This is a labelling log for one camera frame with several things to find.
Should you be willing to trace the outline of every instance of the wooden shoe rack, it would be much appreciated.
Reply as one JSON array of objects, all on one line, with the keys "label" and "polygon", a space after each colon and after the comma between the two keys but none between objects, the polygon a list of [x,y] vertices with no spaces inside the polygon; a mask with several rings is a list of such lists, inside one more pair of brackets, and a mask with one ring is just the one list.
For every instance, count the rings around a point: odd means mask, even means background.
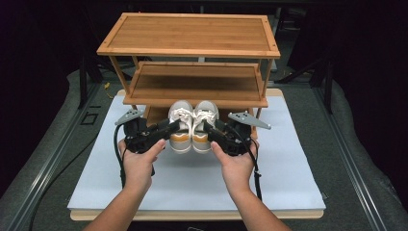
[{"label": "wooden shoe rack", "polygon": [[[167,117],[169,107],[185,99],[193,106],[211,100],[221,119],[229,112],[268,106],[268,70],[280,53],[264,15],[123,13],[97,50],[109,56],[126,92],[124,104],[146,105],[149,123]],[[128,83],[117,57],[132,57],[136,71]],[[138,62],[138,56],[196,57],[197,62]],[[247,63],[199,62],[206,58]]]}]

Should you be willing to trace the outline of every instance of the hand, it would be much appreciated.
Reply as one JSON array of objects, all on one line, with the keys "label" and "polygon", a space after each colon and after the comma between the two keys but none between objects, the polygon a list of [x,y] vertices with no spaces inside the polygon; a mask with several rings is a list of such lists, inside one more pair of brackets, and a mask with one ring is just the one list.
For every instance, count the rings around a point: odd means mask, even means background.
[{"label": "hand", "polygon": [[152,183],[151,173],[153,162],[157,160],[157,156],[165,148],[166,141],[159,140],[148,151],[142,154],[136,154],[129,150],[123,154],[126,149],[124,140],[118,143],[123,166],[126,173],[126,184],[124,189],[136,190],[137,192],[146,193]]},{"label": "hand", "polygon": [[[249,177],[251,176],[254,164],[249,153],[244,153],[239,156],[229,156],[222,151],[222,148],[215,141],[211,142],[211,148],[221,162],[222,177],[224,178],[228,192],[231,194],[250,190]],[[258,153],[256,153],[255,143],[251,144],[250,149],[256,158]]]}]

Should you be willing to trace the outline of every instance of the wire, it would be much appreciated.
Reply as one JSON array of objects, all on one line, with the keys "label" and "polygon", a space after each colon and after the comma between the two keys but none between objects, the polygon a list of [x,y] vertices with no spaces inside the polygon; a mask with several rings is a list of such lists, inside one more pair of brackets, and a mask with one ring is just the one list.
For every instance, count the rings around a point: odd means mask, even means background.
[{"label": "wire", "polygon": [[31,220],[30,220],[30,226],[29,226],[29,230],[33,230],[33,225],[34,225],[34,219],[36,217],[36,213],[39,207],[40,202],[42,201],[42,199],[44,198],[44,196],[46,195],[46,193],[48,192],[48,190],[51,188],[51,186],[56,182],[56,180],[66,171],[66,169],[76,160],[78,159],[79,156],[81,156],[82,153],[84,153],[84,151],[96,140],[96,138],[98,137],[99,132],[96,134],[96,136],[74,157],[72,158],[71,161],[69,161],[69,163],[54,177],[54,179],[45,187],[44,191],[42,192],[40,198],[37,201],[36,207],[34,208],[34,212],[31,215]]}]

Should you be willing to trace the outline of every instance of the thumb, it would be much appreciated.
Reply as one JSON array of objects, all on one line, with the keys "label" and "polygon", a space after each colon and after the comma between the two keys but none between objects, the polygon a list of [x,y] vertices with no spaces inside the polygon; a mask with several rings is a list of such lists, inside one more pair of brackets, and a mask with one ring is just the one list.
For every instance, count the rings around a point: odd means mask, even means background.
[{"label": "thumb", "polygon": [[213,149],[214,154],[216,154],[219,161],[223,164],[229,157],[215,141],[211,142],[211,148]]},{"label": "thumb", "polygon": [[148,156],[153,162],[156,159],[156,157],[159,155],[159,153],[162,152],[163,149],[165,149],[165,146],[166,146],[166,141],[164,139],[161,139],[157,141],[152,147],[150,147],[150,149],[144,154]]}]

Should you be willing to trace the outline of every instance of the shoe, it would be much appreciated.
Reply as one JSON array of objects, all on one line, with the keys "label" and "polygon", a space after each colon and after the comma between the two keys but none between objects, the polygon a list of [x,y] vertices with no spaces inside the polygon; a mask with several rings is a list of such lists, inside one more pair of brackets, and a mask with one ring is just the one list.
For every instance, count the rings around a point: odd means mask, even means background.
[{"label": "shoe", "polygon": [[175,102],[168,111],[170,123],[180,119],[180,130],[170,135],[170,146],[174,152],[183,154],[191,149],[192,105],[186,100]]},{"label": "shoe", "polygon": [[211,150],[208,134],[204,131],[204,119],[214,126],[219,118],[217,105],[211,101],[204,100],[197,104],[193,113],[192,124],[192,147],[198,153],[205,154]]}]

